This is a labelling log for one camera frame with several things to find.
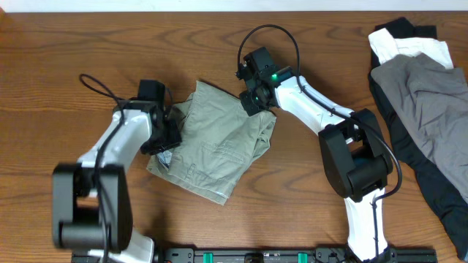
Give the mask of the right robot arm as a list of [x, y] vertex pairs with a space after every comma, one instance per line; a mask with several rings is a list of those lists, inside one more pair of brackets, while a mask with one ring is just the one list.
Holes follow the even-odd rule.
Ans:
[[235, 75], [246, 84], [240, 99], [248, 115], [278, 107], [318, 136], [325, 175], [345, 202], [352, 259], [389, 260], [382, 199], [393, 168], [375, 115], [332, 102], [291, 67], [276, 65], [265, 47], [238, 56], [237, 66]]

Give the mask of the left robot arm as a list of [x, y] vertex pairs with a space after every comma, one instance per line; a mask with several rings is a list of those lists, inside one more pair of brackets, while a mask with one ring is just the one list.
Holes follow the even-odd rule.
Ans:
[[72, 262], [162, 262], [150, 237], [133, 227], [126, 173], [137, 153], [154, 156], [181, 143], [167, 116], [166, 87], [141, 80], [137, 96], [116, 98], [112, 121], [76, 163], [52, 174], [52, 238]]

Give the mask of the khaki grey shorts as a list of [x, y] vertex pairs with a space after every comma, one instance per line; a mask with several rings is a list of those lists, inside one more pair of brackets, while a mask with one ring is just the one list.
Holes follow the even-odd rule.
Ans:
[[242, 174], [269, 148], [276, 116], [247, 115], [241, 102], [204, 82], [174, 104], [181, 144], [150, 158], [147, 170], [194, 194], [224, 205]]

